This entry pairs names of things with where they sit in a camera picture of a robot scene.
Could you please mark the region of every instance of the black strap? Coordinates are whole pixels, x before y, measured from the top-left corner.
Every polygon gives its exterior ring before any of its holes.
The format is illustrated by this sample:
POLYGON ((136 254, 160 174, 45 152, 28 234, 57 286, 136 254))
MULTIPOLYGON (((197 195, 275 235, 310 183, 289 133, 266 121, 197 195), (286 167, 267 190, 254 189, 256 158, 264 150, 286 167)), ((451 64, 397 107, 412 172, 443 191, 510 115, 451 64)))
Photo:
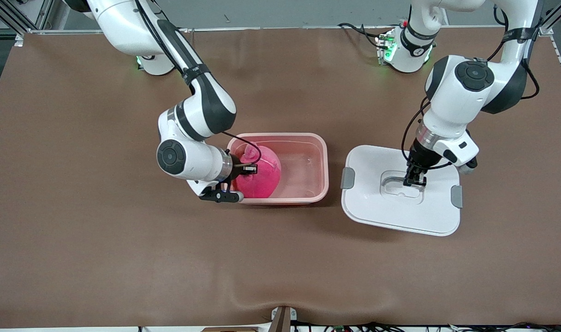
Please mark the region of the black strap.
POLYGON ((429 36, 420 34, 420 32, 417 32, 416 30, 412 29, 412 26, 410 25, 409 21, 407 22, 406 29, 411 33, 412 36, 415 36, 416 38, 421 39, 421 40, 434 39, 436 37, 436 35, 438 34, 438 32, 435 33, 434 35, 429 35, 429 36))
POLYGON ((184 70, 182 78, 184 78, 184 82, 186 82, 186 85, 190 86, 190 82, 192 82, 192 80, 204 73, 210 72, 211 71, 209 70, 209 67, 207 67, 207 65, 205 65, 204 63, 200 63, 199 65, 184 70))
POLYGON ((529 39, 535 40, 537 38, 538 27, 535 28, 516 28, 506 31, 502 42, 509 40, 518 40, 518 42, 525 42, 529 39))
POLYGON ((412 57, 421 57, 432 46, 431 42, 424 46, 413 44, 413 42, 407 39, 405 30, 401 30, 400 39, 401 39, 401 45, 404 46, 404 48, 410 52, 410 55, 412 57))

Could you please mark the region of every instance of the pink bin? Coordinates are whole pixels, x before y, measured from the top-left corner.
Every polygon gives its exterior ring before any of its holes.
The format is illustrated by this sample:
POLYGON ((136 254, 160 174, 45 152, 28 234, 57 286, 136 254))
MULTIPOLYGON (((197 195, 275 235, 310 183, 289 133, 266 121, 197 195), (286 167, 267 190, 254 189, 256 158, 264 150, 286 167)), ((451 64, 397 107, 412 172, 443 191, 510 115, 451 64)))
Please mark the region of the pink bin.
MULTIPOLYGON (((244 204, 303 205, 321 200, 328 193, 328 147, 319 135, 310 133, 258 133, 238 135, 272 149, 279 157, 280 183, 269 198, 244 198, 244 204)), ((232 139, 227 148, 241 156, 246 143, 232 139)))

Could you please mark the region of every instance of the pink object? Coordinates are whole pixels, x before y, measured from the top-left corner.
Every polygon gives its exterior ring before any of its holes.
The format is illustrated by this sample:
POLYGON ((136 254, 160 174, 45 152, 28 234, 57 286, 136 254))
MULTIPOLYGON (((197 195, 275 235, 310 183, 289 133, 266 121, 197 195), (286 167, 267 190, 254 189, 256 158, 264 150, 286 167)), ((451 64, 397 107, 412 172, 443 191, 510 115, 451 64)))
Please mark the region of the pink object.
MULTIPOLYGON (((274 151, 263 145, 256 144, 262 152, 258 160, 258 174, 239 176, 235 185, 245 198, 268 198, 281 180, 281 162, 274 151)), ((258 150, 247 144, 240 161, 244 163, 255 162, 258 159, 258 150)))
MULTIPOLYGON (((268 147, 282 165, 280 181, 269 198, 244 198, 243 204, 301 205, 321 200, 329 188, 328 149, 325 141, 310 133, 259 133, 238 135, 259 147, 268 147)), ((247 144, 232 139, 227 148, 243 155, 247 144)), ((236 181, 232 190, 237 190, 236 181)))

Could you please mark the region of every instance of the gray floor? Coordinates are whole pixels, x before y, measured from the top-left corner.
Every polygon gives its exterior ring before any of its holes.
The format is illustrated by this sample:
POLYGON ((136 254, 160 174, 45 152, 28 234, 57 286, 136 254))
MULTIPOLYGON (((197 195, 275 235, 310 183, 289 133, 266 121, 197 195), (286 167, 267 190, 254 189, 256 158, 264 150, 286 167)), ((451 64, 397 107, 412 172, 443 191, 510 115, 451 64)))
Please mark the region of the gray floor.
MULTIPOLYGON (((552 8, 559 0, 544 0, 552 8)), ((342 22, 389 25, 407 18, 408 1, 393 0, 158 0, 169 19, 185 28, 314 27, 342 22)), ((50 25, 63 30, 97 30, 97 23, 57 1, 50 25)), ((447 11, 449 25, 492 25, 493 3, 471 13, 447 11)), ((561 21, 555 25, 561 52, 561 21)), ((0 41, 0 74, 12 42, 0 41)))

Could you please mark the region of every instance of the brown tabletop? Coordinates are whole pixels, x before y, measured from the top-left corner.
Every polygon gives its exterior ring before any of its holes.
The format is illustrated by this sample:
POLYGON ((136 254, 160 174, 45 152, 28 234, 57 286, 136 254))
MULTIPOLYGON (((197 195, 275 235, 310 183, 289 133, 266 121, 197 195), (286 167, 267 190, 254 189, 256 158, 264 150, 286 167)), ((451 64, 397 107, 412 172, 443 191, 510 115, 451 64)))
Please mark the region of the brown tabletop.
POLYGON ((236 102, 232 132, 327 142, 327 197, 283 208, 203 202, 160 170, 158 115, 189 94, 178 74, 137 71, 102 35, 27 35, 0 80, 0 327, 250 324, 277 305, 319 324, 561 324, 561 67, 548 38, 531 61, 540 95, 470 125, 479 168, 461 179, 453 235, 361 225, 340 206, 348 151, 398 147, 434 61, 487 57, 491 33, 443 29, 413 74, 377 65, 352 31, 191 36, 236 102))

